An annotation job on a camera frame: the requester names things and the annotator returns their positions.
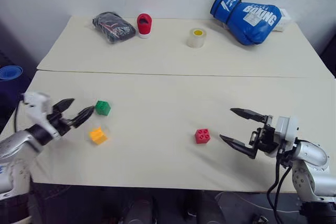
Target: toy building block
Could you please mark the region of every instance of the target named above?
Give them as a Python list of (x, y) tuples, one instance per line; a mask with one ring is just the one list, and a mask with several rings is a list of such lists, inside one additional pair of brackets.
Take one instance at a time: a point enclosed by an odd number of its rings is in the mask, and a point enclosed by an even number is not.
[(197, 144), (206, 144), (210, 140), (210, 134), (208, 129), (199, 129), (195, 133)]
[(105, 101), (98, 101), (95, 108), (99, 115), (108, 115), (111, 110), (109, 103)]
[(90, 132), (90, 138), (92, 141), (94, 141), (96, 144), (101, 144), (107, 140), (107, 137), (102, 132), (101, 128), (93, 129), (93, 131)]

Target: red block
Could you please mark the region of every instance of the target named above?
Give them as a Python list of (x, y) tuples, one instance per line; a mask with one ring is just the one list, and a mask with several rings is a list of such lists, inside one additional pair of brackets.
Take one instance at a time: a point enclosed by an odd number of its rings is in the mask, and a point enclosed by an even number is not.
[(195, 133), (197, 144), (206, 144), (210, 140), (210, 134), (208, 129), (199, 129)]

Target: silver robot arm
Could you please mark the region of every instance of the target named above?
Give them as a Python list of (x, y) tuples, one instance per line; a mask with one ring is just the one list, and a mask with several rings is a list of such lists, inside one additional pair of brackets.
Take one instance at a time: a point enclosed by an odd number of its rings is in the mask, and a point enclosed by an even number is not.
[(23, 95), (27, 115), (35, 124), (0, 142), (0, 223), (31, 223), (27, 207), (31, 163), (44, 145), (59, 140), (71, 126), (79, 127), (94, 111), (91, 106), (72, 120), (64, 119), (62, 112), (73, 101), (64, 99), (51, 106), (50, 97), (43, 93)]
[[(336, 223), (336, 177), (330, 174), (329, 154), (319, 144), (296, 137), (298, 120), (281, 116), (273, 128), (271, 115), (261, 115), (246, 109), (231, 110), (243, 118), (263, 123), (264, 127), (252, 132), (249, 142), (252, 148), (238, 140), (220, 135), (224, 142), (252, 159), (261, 150), (267, 156), (275, 157), (279, 165), (292, 169), (292, 182), (303, 202), (300, 213), (307, 217), (309, 223)], [(276, 207), (274, 208), (270, 199), (269, 202), (278, 221), (280, 218)]]

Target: boxing glove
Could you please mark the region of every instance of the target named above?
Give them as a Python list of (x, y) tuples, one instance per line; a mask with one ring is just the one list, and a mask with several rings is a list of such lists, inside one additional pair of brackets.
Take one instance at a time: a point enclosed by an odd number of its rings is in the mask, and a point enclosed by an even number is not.
[(225, 23), (243, 45), (261, 44), (281, 19), (274, 5), (215, 0), (210, 13)]

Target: white table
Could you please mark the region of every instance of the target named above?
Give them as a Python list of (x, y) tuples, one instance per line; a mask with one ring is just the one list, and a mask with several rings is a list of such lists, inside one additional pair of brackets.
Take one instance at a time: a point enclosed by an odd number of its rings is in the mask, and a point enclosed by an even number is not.
[[(29, 90), (54, 102), (75, 98), (71, 118), (97, 100), (108, 116), (94, 114), (61, 141), (50, 142), (31, 171), (41, 183), (265, 191), (275, 160), (259, 152), (252, 161), (219, 139), (219, 133), (248, 143), (261, 124), (242, 119), (232, 107), (263, 114), (296, 115), (302, 139), (321, 144), (335, 173), (335, 83), (332, 79), (152, 76), (145, 74), (39, 71)], [(31, 126), (21, 109), (18, 128)], [(88, 133), (102, 126), (109, 139), (96, 146)], [(209, 128), (206, 145), (196, 129)], [(1, 139), (13, 133), (10, 120)], [(294, 191), (291, 176), (282, 191)]]
[[(72, 17), (40, 70), (333, 78), (297, 24), (273, 31), (258, 46), (243, 46), (215, 20), (154, 19), (151, 37), (115, 45), (96, 31), (89, 17)], [(134, 19), (127, 19), (135, 25)], [(204, 28), (205, 45), (186, 45), (189, 30)]]

